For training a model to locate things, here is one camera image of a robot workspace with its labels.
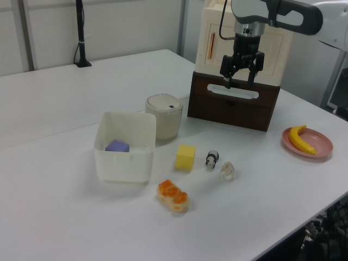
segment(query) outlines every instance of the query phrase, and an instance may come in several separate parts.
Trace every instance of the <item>yellow sponge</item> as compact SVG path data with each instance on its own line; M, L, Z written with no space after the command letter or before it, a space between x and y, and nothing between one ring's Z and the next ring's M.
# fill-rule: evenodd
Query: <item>yellow sponge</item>
M177 169L192 170L194 164L196 147L188 145L179 145L176 153L175 167Z

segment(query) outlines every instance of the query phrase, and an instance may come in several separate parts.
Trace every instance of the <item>toy panda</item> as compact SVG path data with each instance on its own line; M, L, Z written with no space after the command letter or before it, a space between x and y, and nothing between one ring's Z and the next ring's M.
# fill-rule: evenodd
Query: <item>toy panda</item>
M216 150L209 151L206 158L206 165L211 167L212 169L215 167L216 161L219 159L219 154Z

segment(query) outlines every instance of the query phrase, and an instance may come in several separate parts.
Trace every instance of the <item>pink plate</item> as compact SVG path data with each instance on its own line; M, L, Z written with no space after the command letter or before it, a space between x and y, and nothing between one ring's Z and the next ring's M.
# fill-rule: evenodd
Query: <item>pink plate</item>
M307 142L308 144L312 145L315 148L317 154L313 155L313 154L299 151L291 143L289 139L290 130L291 128L287 128L286 130L283 131L282 139L286 147L290 149L291 151L297 153L298 155L308 157L308 158L323 158L328 156L333 150L332 142L331 140L328 139L327 136L313 129L305 128L299 133L299 135L305 142Z

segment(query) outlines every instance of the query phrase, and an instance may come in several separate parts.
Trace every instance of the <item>drawer handle slot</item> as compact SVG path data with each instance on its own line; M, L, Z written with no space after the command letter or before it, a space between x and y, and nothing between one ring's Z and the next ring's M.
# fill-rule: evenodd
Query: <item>drawer handle slot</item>
M216 84L208 84L207 89L208 91L211 91L215 94L227 95L248 100L257 99L259 97L259 93L257 91L250 91L238 88L226 89L224 86Z

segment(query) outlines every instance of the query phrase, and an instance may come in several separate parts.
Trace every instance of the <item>cream wooden box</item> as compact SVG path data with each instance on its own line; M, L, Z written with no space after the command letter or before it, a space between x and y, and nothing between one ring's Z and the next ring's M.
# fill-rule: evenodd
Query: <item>cream wooden box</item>
M233 40L219 37L219 26L225 0L206 0L202 11L202 22L195 71L215 76L220 75L224 55L233 54ZM228 1L221 28L223 37L234 36L235 18ZM261 36L259 51L265 54L264 67L255 77L255 83L280 86L288 59L294 33L266 25ZM249 70L243 69L234 75L234 79L247 80Z

